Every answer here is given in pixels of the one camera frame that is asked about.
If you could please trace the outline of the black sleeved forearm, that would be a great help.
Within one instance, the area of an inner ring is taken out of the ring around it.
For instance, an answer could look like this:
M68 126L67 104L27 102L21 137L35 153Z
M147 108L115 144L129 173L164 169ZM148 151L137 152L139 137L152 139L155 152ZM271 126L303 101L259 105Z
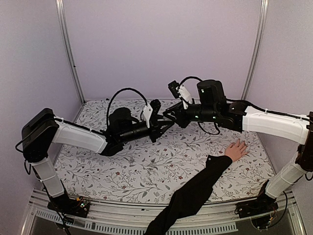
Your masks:
M209 199L215 183L231 164L228 156L209 155L205 168L173 193L169 205L150 222L145 234L164 235L178 219L196 215Z

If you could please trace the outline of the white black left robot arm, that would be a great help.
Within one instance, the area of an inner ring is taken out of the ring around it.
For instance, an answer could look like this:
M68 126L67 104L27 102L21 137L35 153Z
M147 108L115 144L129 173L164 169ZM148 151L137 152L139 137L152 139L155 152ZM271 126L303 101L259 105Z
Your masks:
M171 120L164 120L150 106L144 108L142 121L132 117L128 108L116 109L107 120L105 131L95 131L68 122L55 116L50 108L44 108L22 129L22 140L15 149L30 163L61 212L69 212L73 203L66 197L66 190L48 158L47 152L52 143L77 146L102 156L113 156L123 150L126 142L144 137L156 142L174 124Z

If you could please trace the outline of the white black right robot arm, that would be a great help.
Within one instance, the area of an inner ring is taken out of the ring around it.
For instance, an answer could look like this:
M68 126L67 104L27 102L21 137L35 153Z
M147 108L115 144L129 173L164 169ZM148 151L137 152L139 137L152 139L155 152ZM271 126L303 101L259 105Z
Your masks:
M221 81L199 80L200 102L196 104L183 83L173 81L168 88L180 103L166 109L164 115L179 127L190 122L212 122L233 131L252 131L282 137L298 143L295 157L274 177L263 184L253 202L256 213L264 213L284 190L313 170L313 116L292 115L262 109L246 100L231 100L224 95Z

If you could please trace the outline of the person's bare hand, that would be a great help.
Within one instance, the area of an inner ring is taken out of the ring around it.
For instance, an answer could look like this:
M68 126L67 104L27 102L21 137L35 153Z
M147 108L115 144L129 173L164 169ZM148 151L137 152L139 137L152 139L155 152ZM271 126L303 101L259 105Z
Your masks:
M241 157L247 154L247 144L245 141L237 139L236 142L232 142L226 149L224 154L228 156L232 162L239 160Z

